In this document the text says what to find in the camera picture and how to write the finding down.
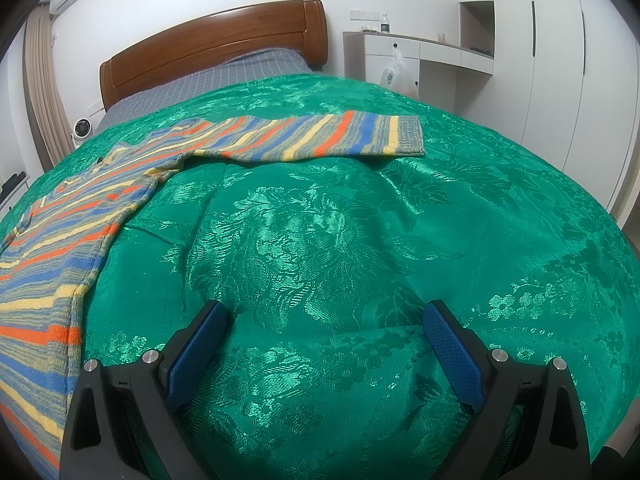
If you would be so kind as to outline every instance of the water bottle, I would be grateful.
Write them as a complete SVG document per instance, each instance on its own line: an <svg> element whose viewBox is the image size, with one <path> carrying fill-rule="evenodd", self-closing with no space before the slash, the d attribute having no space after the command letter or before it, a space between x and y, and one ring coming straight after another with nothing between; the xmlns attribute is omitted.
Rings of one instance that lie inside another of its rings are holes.
<svg viewBox="0 0 640 480"><path fill-rule="evenodd" d="M389 18L384 12L382 13L382 19L380 20L380 32L384 32L385 34L389 33Z"/></svg>

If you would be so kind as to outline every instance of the green satin blanket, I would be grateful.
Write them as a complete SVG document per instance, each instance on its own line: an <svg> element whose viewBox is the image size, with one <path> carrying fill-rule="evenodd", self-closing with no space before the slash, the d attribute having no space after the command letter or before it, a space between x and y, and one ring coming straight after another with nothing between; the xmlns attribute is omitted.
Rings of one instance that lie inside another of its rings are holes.
<svg viewBox="0 0 640 480"><path fill-rule="evenodd" d="M440 298L489 348L568 362L595 456L640 385L631 248L546 162L378 86L282 76L115 126L41 177L0 232L117 140L191 116L349 109L418 115L427 155L191 160L124 224L86 298L83 357L133 361L220 299L233 325L178 418L221 479L424 480L468 421L422 334Z"/></svg>

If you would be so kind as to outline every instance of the blue gripper pad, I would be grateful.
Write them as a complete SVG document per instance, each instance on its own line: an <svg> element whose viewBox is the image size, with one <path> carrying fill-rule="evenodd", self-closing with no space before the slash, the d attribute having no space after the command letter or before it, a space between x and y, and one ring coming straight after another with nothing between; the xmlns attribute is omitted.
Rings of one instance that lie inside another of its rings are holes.
<svg viewBox="0 0 640 480"><path fill-rule="evenodd" d="M193 397L204 370L225 335L226 323L225 305L216 302L169 368L164 401L170 412Z"/></svg>
<svg viewBox="0 0 640 480"><path fill-rule="evenodd" d="M422 328L460 402L479 412L484 405L480 368L433 302L424 308Z"/></svg>

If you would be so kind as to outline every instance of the plastic bag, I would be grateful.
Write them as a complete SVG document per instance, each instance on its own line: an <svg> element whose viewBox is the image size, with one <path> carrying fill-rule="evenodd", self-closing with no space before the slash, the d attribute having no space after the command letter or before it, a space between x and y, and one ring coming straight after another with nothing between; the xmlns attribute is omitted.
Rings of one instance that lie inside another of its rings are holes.
<svg viewBox="0 0 640 480"><path fill-rule="evenodd" d="M415 84L415 80L412 77L404 57L400 53L399 48L395 48L394 64L391 68L385 69L380 78L380 86L398 92L399 94L406 95L411 99L418 98L418 86Z"/></svg>

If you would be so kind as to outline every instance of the silver screw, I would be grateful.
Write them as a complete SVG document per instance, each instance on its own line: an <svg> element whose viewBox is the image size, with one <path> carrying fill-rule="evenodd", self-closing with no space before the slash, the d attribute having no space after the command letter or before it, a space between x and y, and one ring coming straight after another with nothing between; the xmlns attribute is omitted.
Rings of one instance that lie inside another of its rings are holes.
<svg viewBox="0 0 640 480"><path fill-rule="evenodd" d="M142 354L142 360L146 364L155 363L159 357L160 357L160 352L154 349L147 350L145 353Z"/></svg>
<svg viewBox="0 0 640 480"><path fill-rule="evenodd" d="M566 361L564 359L562 359L561 357L556 357L554 359L554 366L558 370L566 370Z"/></svg>
<svg viewBox="0 0 640 480"><path fill-rule="evenodd" d="M93 372L98 367L98 359L89 359L84 363L84 369L87 372Z"/></svg>
<svg viewBox="0 0 640 480"><path fill-rule="evenodd" d="M507 352L505 352L502 348L496 348L492 350L491 357L493 357L499 363L503 363L509 358L509 354L507 354Z"/></svg>

